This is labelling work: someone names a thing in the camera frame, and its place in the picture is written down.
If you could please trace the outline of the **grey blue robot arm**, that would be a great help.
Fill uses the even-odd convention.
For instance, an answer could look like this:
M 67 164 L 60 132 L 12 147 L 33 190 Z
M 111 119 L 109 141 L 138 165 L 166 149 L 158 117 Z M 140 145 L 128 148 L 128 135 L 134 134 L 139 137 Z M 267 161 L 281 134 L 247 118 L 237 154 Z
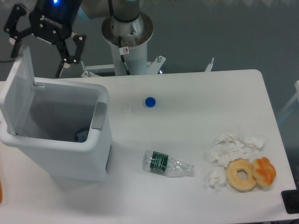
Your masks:
M 11 58 L 18 56 L 23 38 L 34 35 L 56 46 L 61 57 L 56 77 L 63 68 L 78 64 L 86 35 L 74 33 L 72 26 L 80 10 L 90 19 L 112 16 L 120 22 L 132 22 L 139 17 L 140 3 L 137 0 L 38 0 L 32 11 L 24 4 L 14 4 L 3 28 L 13 45 Z

